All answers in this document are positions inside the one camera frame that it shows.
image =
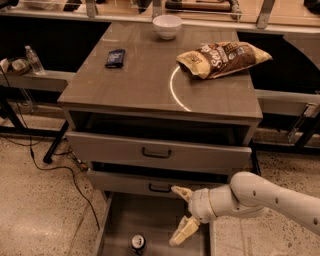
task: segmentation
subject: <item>plastic bottle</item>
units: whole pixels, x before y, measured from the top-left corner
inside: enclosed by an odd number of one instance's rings
[[[25,46],[26,49],[26,56],[29,60],[29,63],[33,69],[33,72],[36,75],[42,75],[45,73],[44,68],[41,64],[41,61],[37,55],[37,53],[35,52],[35,50],[33,50],[29,45]]]

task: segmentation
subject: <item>drawer handle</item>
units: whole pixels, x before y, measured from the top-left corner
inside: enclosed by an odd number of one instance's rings
[[[168,150],[168,153],[166,155],[160,155],[157,153],[153,153],[153,152],[147,152],[146,148],[143,147],[142,148],[142,155],[146,156],[146,157],[154,157],[154,158],[163,158],[163,159],[167,159],[171,156],[171,150]]]
[[[149,183],[149,190],[152,192],[170,193],[171,192],[171,185],[168,185],[168,189],[156,189],[156,188],[152,188],[152,184]]]

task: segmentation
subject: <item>snack bag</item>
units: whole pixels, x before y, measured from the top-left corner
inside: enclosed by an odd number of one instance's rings
[[[180,64],[202,79],[225,76],[270,59],[269,53],[246,42],[207,44],[177,57]]]

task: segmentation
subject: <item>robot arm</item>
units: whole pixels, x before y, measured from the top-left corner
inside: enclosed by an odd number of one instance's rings
[[[201,223],[220,216],[258,217],[268,208],[278,211],[320,235],[320,199],[277,186],[249,172],[235,174],[229,185],[191,191],[177,186],[172,191],[187,203],[192,214],[184,217],[170,239],[170,245],[182,243]]]

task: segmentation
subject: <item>speckled floor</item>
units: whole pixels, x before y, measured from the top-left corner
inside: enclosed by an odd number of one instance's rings
[[[63,122],[59,116],[40,116],[25,115],[27,124],[57,128]],[[0,119],[0,125],[7,124],[7,120]],[[270,135],[266,130],[257,133],[256,139],[265,136],[275,139],[278,135]],[[76,190],[70,170],[37,169],[30,156],[29,138],[8,138],[26,146],[0,137],[0,255],[92,255],[98,232],[96,222],[89,204]],[[319,140],[319,137],[314,139],[315,143]],[[92,202],[101,223],[105,201],[70,155],[54,155],[51,165],[42,162],[50,144],[50,139],[44,139],[32,147],[36,163],[41,168],[71,167],[80,190]],[[68,142],[64,140],[56,153],[68,150]],[[263,177],[320,198],[319,156],[270,152],[257,155]],[[216,256],[317,256],[320,251],[319,237],[273,210],[253,219],[220,218],[215,222],[215,231]]]

